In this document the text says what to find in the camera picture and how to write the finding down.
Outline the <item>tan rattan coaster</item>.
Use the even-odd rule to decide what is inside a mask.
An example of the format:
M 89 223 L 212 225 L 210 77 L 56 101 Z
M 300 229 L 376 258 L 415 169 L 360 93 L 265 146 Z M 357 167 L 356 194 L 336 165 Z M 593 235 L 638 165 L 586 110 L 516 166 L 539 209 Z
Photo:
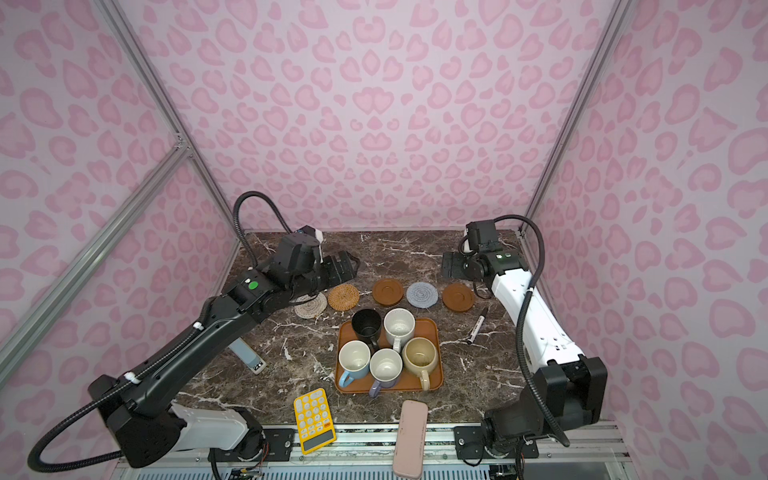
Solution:
M 335 311 L 349 311 L 358 305 L 360 292 L 354 285 L 342 284 L 329 292 L 327 301 Z

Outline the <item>brown wooden saucer coaster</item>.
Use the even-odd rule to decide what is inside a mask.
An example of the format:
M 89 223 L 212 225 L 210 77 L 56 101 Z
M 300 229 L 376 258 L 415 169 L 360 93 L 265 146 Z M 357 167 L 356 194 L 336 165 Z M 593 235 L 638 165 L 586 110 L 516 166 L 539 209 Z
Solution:
M 462 283 L 452 283 L 442 292 L 444 306 L 458 313 L 469 311 L 475 304 L 475 294 L 472 289 Z

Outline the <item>white woven coaster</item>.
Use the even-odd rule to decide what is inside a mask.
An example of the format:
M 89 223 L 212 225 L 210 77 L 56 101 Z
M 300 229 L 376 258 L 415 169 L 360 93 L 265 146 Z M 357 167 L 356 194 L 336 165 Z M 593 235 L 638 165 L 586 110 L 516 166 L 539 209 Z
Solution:
M 297 299 L 294 313 L 302 319 L 315 319 L 327 308 L 327 298 L 323 293 L 316 295 L 304 295 Z

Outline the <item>light blue woven coaster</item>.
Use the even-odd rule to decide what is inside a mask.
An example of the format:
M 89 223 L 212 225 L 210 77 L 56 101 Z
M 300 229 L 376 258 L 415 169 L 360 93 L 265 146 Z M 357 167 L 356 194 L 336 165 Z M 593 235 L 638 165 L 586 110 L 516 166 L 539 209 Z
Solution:
M 406 290 L 406 299 L 415 308 L 428 309 L 439 300 L 439 292 L 428 282 L 415 282 Z

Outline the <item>dark wooden saucer coaster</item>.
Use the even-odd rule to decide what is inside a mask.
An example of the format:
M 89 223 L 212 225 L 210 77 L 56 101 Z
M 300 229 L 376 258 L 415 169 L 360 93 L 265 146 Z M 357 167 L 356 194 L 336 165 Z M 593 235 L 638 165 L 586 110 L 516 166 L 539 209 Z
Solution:
M 393 278 L 378 280 L 372 290 L 373 299 L 385 307 L 398 304 L 402 300 L 404 293 L 403 285 Z

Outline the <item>black mug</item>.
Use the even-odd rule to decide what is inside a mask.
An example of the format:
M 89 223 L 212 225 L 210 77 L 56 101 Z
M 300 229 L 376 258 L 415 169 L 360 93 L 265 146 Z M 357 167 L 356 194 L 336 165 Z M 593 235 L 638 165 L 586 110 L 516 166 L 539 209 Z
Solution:
M 382 318 L 376 310 L 357 311 L 352 317 L 351 325 L 358 340 L 367 344 L 373 352 L 379 349 Z

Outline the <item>white speckled mug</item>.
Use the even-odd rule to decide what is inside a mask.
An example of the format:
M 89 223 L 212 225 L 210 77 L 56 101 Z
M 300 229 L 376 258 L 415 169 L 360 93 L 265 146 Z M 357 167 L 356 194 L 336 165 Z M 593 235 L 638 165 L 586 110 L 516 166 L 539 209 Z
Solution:
M 404 308 L 395 308 L 386 313 L 383 320 L 385 336 L 391 348 L 400 353 L 405 344 L 414 337 L 415 317 Z

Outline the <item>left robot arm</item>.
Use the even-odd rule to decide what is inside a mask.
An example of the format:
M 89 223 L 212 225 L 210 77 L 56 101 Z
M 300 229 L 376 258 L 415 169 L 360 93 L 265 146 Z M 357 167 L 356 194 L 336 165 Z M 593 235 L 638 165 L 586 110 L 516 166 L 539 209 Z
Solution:
M 191 422 L 171 410 L 186 384 L 236 339 L 304 295 L 315 295 L 357 277 L 361 261 L 347 251 L 327 256 L 305 273 L 278 271 L 270 259 L 243 272 L 221 294 L 205 301 L 196 319 L 168 344 L 133 369 L 138 382 L 101 375 L 88 386 L 93 400 L 105 398 L 99 414 L 134 468 L 171 452 Z

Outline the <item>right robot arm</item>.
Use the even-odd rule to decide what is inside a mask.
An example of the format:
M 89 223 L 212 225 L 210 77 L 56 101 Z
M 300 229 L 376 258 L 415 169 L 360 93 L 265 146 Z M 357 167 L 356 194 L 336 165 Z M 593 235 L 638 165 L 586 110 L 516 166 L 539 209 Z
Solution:
M 485 412 L 481 431 L 491 454 L 517 453 L 525 443 L 545 437 L 568 446 L 567 431 L 600 420 L 607 367 L 565 333 L 520 256 L 449 252 L 443 255 L 442 274 L 483 282 L 514 321 L 514 352 L 526 386 L 516 400 Z

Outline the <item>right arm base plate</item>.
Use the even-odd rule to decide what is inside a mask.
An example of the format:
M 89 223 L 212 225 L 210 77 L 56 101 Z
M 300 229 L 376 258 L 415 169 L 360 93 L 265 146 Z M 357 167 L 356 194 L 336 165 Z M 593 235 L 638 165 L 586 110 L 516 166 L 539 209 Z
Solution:
M 453 428 L 454 446 L 458 459 L 470 466 L 483 460 L 538 459 L 539 449 L 535 440 L 523 437 L 501 437 L 485 424 L 470 424 Z

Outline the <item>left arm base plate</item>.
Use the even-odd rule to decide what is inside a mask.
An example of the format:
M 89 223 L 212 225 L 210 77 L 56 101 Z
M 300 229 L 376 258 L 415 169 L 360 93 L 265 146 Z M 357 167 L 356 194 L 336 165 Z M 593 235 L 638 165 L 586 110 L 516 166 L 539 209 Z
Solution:
M 208 460 L 216 463 L 285 462 L 290 459 L 294 435 L 292 428 L 252 429 L 232 450 L 211 449 Z

